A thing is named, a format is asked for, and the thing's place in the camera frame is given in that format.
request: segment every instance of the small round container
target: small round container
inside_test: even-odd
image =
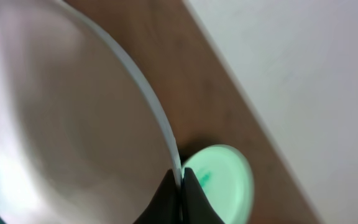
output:
[[[204,193],[226,224],[243,224],[250,216],[254,198],[252,171],[245,157],[227,145],[207,147],[183,165],[193,172]]]

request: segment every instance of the brown wooden surface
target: brown wooden surface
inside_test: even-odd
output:
[[[317,223],[294,181],[180,0],[67,0],[134,59],[157,94],[180,153],[229,144],[255,179],[250,223]]]

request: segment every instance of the white wall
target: white wall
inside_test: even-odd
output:
[[[358,1],[189,0],[326,223],[358,223]]]

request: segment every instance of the wooden table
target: wooden table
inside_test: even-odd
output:
[[[67,3],[97,22],[134,59],[157,94],[183,157],[216,143],[246,156],[255,179],[250,223],[318,223],[183,2]]]

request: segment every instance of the lid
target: lid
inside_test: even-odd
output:
[[[204,193],[224,223],[245,223],[254,198],[252,171],[245,157],[231,146],[207,147],[188,159]]]

